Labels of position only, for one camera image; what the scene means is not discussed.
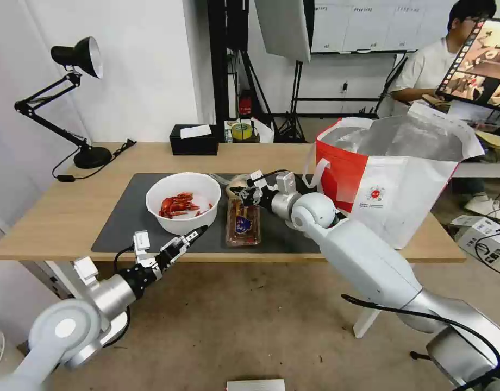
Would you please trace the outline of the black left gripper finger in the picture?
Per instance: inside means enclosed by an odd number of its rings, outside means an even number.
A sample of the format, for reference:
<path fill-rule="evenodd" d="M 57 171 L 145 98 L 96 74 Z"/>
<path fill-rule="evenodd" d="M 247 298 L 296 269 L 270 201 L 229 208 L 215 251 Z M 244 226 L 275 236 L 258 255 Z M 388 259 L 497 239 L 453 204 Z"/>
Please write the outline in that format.
<path fill-rule="evenodd" d="M 168 270 L 188 251 L 196 239 L 172 239 L 161 247 L 161 269 Z"/>
<path fill-rule="evenodd" d="M 181 257 L 208 230 L 202 225 L 187 234 L 174 237 L 160 248 L 159 257 Z"/>

